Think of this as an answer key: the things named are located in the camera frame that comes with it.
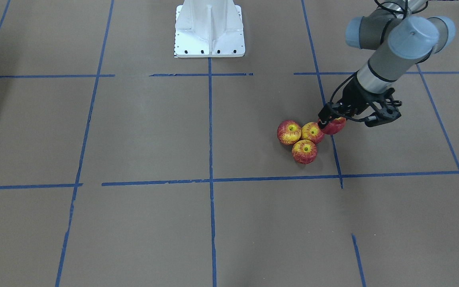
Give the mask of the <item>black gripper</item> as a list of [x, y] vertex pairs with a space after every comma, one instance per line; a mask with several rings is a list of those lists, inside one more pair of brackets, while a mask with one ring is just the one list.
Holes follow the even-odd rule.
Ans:
[[[342, 98], [337, 101], [336, 111], [349, 117], [358, 116], [368, 108], [371, 99], [375, 96], [377, 96], [376, 93], [362, 87], [356, 76], [351, 76], [343, 88]], [[326, 103], [318, 113], [320, 129], [324, 129], [330, 122], [338, 118], [334, 105], [334, 103]]]

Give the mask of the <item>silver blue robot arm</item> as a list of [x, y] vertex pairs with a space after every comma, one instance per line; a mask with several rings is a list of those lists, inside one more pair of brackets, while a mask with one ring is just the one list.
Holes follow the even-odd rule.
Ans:
[[375, 11], [352, 19], [346, 28], [348, 46], [372, 50], [373, 54], [339, 85], [341, 98], [330, 98], [319, 112], [318, 126], [324, 132], [340, 121], [375, 127], [399, 119], [402, 102], [393, 98], [393, 84], [411, 67], [450, 45], [457, 34], [450, 18], [418, 16], [428, 7], [426, 0], [375, 4]]

